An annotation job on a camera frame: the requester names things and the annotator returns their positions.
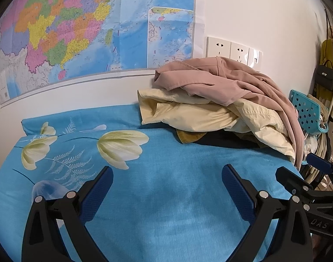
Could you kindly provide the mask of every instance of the map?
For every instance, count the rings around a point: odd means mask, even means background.
[[[191,58],[193,11],[153,7],[148,14],[148,67]]]
[[[194,13],[195,0],[13,0],[0,19],[0,104],[70,79],[192,58]]]

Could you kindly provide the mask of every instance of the blue gripper pad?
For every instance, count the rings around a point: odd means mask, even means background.
[[[236,205],[242,219],[248,221],[250,225],[252,225],[256,219],[254,202],[237,177],[239,175],[235,174],[234,169],[232,169],[229,164],[223,167],[222,182]]]
[[[113,170],[105,167],[94,179],[95,183],[80,204],[79,218],[83,224],[91,221],[113,183]]]
[[[306,161],[309,165],[315,167],[316,169],[320,170],[324,174],[333,173],[331,164],[315,154],[312,154],[312,153],[308,154],[306,157]]]

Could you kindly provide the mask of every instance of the cream jacket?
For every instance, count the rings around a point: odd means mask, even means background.
[[[292,163],[295,152],[287,129],[275,110],[243,98],[227,107],[182,89],[138,90],[142,124],[163,122],[189,132],[224,129],[237,133],[252,132],[262,143],[285,154]]]

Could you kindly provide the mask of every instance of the wall socket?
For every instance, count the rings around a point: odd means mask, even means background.
[[[249,58],[249,47],[231,42],[230,59],[247,65],[248,58]]]
[[[256,71],[261,71],[263,58],[261,51],[231,41],[208,36],[206,57],[218,56],[233,59],[248,65]]]
[[[207,57],[230,57],[231,42],[208,36]]]

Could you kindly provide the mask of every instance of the black handbag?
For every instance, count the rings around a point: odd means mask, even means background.
[[[328,13],[326,10],[325,10],[325,13],[326,13],[326,38],[327,38],[328,27],[330,26],[331,33],[332,33],[332,29],[331,29],[331,23],[330,23],[330,20],[328,17]],[[333,92],[333,62],[329,59],[326,59],[328,43],[329,43],[329,41],[327,39],[323,64],[319,65],[316,69],[315,83],[317,83],[317,84],[323,86],[324,88],[328,89],[329,91]],[[326,66],[327,62],[331,63],[332,68],[329,68]]]

